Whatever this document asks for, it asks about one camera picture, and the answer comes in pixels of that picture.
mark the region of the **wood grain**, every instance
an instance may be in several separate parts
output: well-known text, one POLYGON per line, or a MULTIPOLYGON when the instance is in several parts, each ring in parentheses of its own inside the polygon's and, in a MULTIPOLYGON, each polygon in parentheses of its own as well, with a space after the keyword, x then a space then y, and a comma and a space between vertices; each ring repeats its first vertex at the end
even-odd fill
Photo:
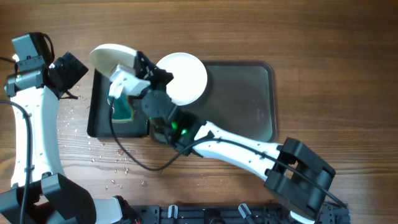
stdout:
MULTIPOLYGON (((398 222, 396 2, 0 3, 0 55, 13 55, 13 37, 40 31, 52 38, 57 57, 69 50, 90 68, 72 89, 81 98, 60 101, 57 126, 65 172, 92 196, 122 195, 135 205, 230 205, 272 199, 261 180, 221 161, 189 156, 163 174, 146 172, 130 160, 116 163, 124 157, 116 154, 118 147, 111 140, 87 138, 93 82, 88 54, 99 44, 118 43, 145 52, 154 62, 172 52, 189 52, 202 60, 268 62, 275 71, 278 141, 297 138, 336 169, 331 192, 349 204, 353 223, 398 222), (122 167, 130 168, 128 175, 122 167)), ((12 67, 5 62, 0 66, 3 85, 12 67)), ((6 98, 2 91, 0 98, 6 98)), ((10 108, 0 111, 0 136, 4 192, 15 163, 10 108)), ((175 154, 149 138, 123 143, 151 166, 175 154)))

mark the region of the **green light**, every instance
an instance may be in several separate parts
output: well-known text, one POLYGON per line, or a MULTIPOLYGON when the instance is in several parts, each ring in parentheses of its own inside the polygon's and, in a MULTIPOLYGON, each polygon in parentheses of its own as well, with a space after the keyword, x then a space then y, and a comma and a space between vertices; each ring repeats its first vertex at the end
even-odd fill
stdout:
POLYGON ((172 127, 173 127, 173 129, 174 130, 176 130, 177 128, 178 128, 178 124, 177 124, 177 122, 172 122, 172 127))

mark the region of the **black cable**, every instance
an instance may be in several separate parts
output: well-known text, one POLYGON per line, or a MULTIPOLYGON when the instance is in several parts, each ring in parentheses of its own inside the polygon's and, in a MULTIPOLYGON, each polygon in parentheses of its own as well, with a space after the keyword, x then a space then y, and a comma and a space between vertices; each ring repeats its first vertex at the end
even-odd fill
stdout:
POLYGON ((165 169, 166 167, 168 167, 169 165, 171 165, 171 163, 173 163, 178 157, 180 157, 186 150, 190 149, 193 146, 196 146, 197 144, 201 143, 193 143, 189 146, 187 146, 186 148, 182 149, 179 153, 177 153, 171 160, 169 160, 166 164, 164 164, 162 167, 159 168, 150 168, 145 166, 143 163, 139 162, 136 158, 134 158, 123 146, 122 144, 119 142, 118 137, 116 137, 116 134, 114 132, 113 129, 113 123, 112 123, 112 115, 113 115, 113 106, 114 103, 114 97, 112 97, 111 99, 111 103, 109 104, 109 127, 111 128, 111 132, 112 132, 112 136, 114 138, 114 140, 116 141, 116 143, 119 145, 119 147, 123 150, 124 153, 126 153, 136 164, 138 164, 139 166, 141 166, 142 168, 149 170, 149 171, 160 171, 165 169))
POLYGON ((51 41, 50 37, 47 34, 43 34, 43 36, 50 42, 51 56, 52 56, 52 62, 53 62, 55 60, 55 53, 54 53, 54 47, 52 45, 52 41, 51 41))
POLYGON ((68 95, 68 97, 63 97, 63 98, 61 98, 62 100, 63 99, 73 99, 73 100, 79 99, 78 96, 75 96, 75 95, 71 94, 68 90, 65 93, 68 95))
POLYGON ((26 180, 25 180, 25 189, 24 189, 24 195, 22 196, 22 203, 21 203, 21 213, 19 215, 19 223, 23 224, 25 223, 25 210, 26 210, 26 203, 27 203, 27 197, 28 197, 28 189, 29 189, 29 183, 30 183, 30 172, 31 172, 31 166, 32 166, 32 150, 33 150, 33 145, 32 145, 32 125, 30 123, 30 116, 26 112, 26 110, 18 105, 17 103, 14 103, 9 100, 0 100, 0 103, 3 104, 9 104, 12 106, 15 106, 18 108, 22 115, 25 117, 25 122, 26 122, 26 136, 27 136, 27 152, 26 152, 26 180))
POLYGON ((0 56, 0 60, 6 61, 6 62, 10 62, 10 63, 15 63, 14 60, 11 60, 11 59, 8 59, 8 58, 5 58, 5 57, 1 57, 1 56, 0 56))
POLYGON ((166 167, 168 167, 169 165, 171 165, 171 163, 173 163, 179 156, 181 156, 185 151, 191 149, 193 146, 196 146, 198 144, 204 143, 204 142, 210 142, 210 141, 216 141, 217 143, 219 142, 225 142, 225 143, 229 143, 229 144, 233 144, 235 146, 239 146, 242 147, 244 149, 247 149, 255 154, 261 155, 262 157, 269 159, 273 162, 275 162, 276 164, 278 164, 279 166, 282 166, 290 171, 292 171, 294 174, 297 174, 299 177, 301 177, 302 179, 304 179, 305 181, 307 181, 308 183, 310 183, 311 185, 313 185, 314 187, 316 187, 318 190, 320 190, 321 192, 323 192, 324 194, 326 194, 327 196, 329 196, 332 200, 334 200, 339 206, 343 207, 343 208, 347 208, 347 205, 342 202, 340 199, 338 199, 336 196, 334 196, 332 193, 330 193, 329 191, 327 191, 326 189, 324 189, 321 185, 315 183, 314 181, 312 181, 311 179, 309 179, 308 177, 306 177, 305 175, 301 174, 299 171, 295 170, 293 167, 288 166, 286 164, 284 164, 281 161, 278 161, 277 159, 268 156, 267 154, 257 151, 249 146, 245 146, 244 144, 238 143, 238 142, 234 142, 231 140, 227 140, 227 139, 202 139, 202 140, 198 140, 198 141, 194 141, 192 144, 190 144, 189 146, 185 147, 184 149, 182 149, 177 155, 175 155, 171 160, 168 161, 168 163, 166 163, 165 165, 163 165, 160 168, 150 168, 145 166, 144 164, 140 163, 137 159, 135 159, 134 157, 132 157, 130 155, 130 153, 127 152, 127 150, 125 150, 125 148, 121 145, 121 143, 119 142, 118 138, 116 137, 116 134, 114 133, 114 129, 113 129, 113 123, 112 123, 112 115, 113 115, 113 110, 112 110, 112 106, 113 106, 113 102, 114 102, 114 98, 112 98, 111 103, 110 103, 110 107, 109 107, 109 126, 111 127, 111 132, 113 135, 114 140, 116 141, 116 143, 120 146, 120 148, 135 162, 137 163, 139 166, 141 166, 142 168, 146 169, 146 170, 151 170, 151 171, 159 171, 162 169, 165 169, 166 167))

